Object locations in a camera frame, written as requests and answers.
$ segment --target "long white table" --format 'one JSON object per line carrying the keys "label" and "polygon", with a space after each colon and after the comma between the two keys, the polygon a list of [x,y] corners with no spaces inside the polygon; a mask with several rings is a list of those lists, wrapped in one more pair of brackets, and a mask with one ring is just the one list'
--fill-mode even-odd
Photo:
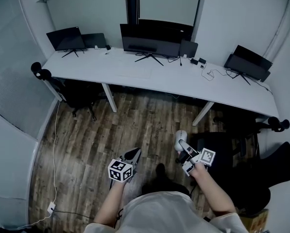
{"label": "long white table", "polygon": [[[65,53],[56,51],[45,63],[53,77],[102,83],[107,98],[114,112],[117,107],[108,84],[124,85],[208,101],[197,115],[192,125],[195,126],[204,117],[212,105],[222,103],[237,108],[253,111],[267,117],[278,117],[273,95],[253,81],[249,85],[242,77],[231,79],[225,74],[225,68],[207,63],[202,69],[182,58],[169,63],[166,58],[158,58],[160,65],[153,58],[144,59],[135,53],[124,52],[123,49],[107,51],[106,49],[88,49],[83,54],[77,52],[62,58]],[[213,70],[215,78],[207,75]]]}

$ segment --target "black pants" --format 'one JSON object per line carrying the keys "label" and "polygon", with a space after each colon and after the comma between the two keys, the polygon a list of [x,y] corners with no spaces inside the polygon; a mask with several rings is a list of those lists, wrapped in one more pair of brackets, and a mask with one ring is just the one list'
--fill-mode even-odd
{"label": "black pants", "polygon": [[177,184],[171,181],[167,176],[165,177],[156,177],[153,181],[148,184],[143,185],[141,189],[142,195],[151,193],[151,192],[161,192],[161,191],[174,191],[181,192],[190,197],[190,193],[187,188],[181,184]]}

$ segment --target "shoe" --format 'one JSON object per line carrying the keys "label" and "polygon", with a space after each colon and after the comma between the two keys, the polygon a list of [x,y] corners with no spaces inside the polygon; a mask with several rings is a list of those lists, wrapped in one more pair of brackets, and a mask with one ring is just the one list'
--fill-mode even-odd
{"label": "shoe", "polygon": [[155,168],[155,173],[157,177],[166,177],[164,164],[159,163]]}

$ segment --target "white t-shirt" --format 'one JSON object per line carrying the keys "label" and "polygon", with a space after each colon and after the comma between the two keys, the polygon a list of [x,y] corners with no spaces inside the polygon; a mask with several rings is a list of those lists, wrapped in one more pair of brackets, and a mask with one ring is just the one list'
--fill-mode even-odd
{"label": "white t-shirt", "polygon": [[189,196],[180,192],[143,195],[129,202],[122,212],[118,230],[91,223],[85,233],[248,233],[236,213],[206,222],[197,216]]}

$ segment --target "person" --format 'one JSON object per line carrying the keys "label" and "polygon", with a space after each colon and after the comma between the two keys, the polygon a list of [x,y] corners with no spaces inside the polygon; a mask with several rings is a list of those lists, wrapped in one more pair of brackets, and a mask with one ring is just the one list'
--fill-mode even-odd
{"label": "person", "polygon": [[189,174],[217,216],[210,222],[197,215],[188,190],[167,178],[163,164],[157,166],[156,174],[151,184],[143,186],[143,195],[124,207],[118,230],[113,227],[126,183],[115,182],[85,233],[248,233],[230,197],[212,179],[203,163],[196,163]]}

